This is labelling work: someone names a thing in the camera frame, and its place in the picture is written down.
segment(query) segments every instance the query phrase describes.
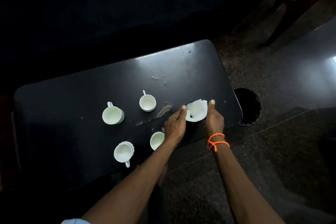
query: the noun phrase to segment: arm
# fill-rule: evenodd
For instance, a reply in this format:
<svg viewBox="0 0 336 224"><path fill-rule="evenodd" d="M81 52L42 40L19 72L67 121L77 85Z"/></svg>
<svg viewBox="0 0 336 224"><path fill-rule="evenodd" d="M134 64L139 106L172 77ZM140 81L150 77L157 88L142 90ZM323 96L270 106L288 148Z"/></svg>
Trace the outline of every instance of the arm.
<svg viewBox="0 0 336 224"><path fill-rule="evenodd" d="M208 106L206 128L209 137L215 133L223 133L224 118L215 110L214 100L211 100ZM215 136L212 141L223 141L223 137ZM233 218L239 224L284 224L246 176L228 145L219 143L216 144L216 147L217 152L214 151L214 147L212 147L212 152L225 187Z"/></svg>
<svg viewBox="0 0 336 224"><path fill-rule="evenodd" d="M185 132L187 110L182 106L165 122L165 140L152 155L122 180L82 219L91 224L136 223L164 166Z"/></svg>

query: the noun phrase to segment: light blue sleeve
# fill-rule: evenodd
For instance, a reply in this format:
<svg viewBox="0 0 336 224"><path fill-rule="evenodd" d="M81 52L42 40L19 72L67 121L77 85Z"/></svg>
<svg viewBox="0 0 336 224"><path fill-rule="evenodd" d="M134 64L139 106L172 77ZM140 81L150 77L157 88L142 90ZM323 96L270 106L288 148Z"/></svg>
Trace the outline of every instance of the light blue sleeve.
<svg viewBox="0 0 336 224"><path fill-rule="evenodd" d="M90 223L82 219L71 219L71 220L64 220L62 221L61 224L90 224Z"/></svg>

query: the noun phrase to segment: round hole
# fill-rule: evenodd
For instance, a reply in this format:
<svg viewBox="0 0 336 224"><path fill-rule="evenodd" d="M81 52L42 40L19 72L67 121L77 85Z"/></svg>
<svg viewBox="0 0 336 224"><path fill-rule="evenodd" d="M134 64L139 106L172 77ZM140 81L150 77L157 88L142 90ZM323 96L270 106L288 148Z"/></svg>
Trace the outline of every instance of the round hole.
<svg viewBox="0 0 336 224"><path fill-rule="evenodd" d="M243 112L240 126L251 126L258 121L261 114L261 104L258 96L248 88L235 88L234 92Z"/></svg>

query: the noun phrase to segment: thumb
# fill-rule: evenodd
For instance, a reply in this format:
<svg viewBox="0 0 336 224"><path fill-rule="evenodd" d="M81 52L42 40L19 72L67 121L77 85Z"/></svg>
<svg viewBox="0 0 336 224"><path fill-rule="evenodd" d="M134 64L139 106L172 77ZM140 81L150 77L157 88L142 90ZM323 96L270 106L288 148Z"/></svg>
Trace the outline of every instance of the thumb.
<svg viewBox="0 0 336 224"><path fill-rule="evenodd" d="M208 105L208 112L212 112L215 110L215 100L211 100Z"/></svg>
<svg viewBox="0 0 336 224"><path fill-rule="evenodd" d="M180 110L179 120L185 120L186 116L187 116L187 107L183 105Z"/></svg>

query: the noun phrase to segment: hand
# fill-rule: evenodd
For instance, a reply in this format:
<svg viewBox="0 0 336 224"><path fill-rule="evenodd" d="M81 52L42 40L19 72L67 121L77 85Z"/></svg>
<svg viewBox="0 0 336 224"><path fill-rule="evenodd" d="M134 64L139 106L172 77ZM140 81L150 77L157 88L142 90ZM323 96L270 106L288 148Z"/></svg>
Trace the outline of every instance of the hand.
<svg viewBox="0 0 336 224"><path fill-rule="evenodd" d="M185 105L171 115L165 122L165 139L175 140L176 145L182 140L185 133L185 116L187 108Z"/></svg>
<svg viewBox="0 0 336 224"><path fill-rule="evenodd" d="M213 134L223 133L224 118L219 112L216 111L215 100L211 100L209 102L205 127L209 137L211 137Z"/></svg>

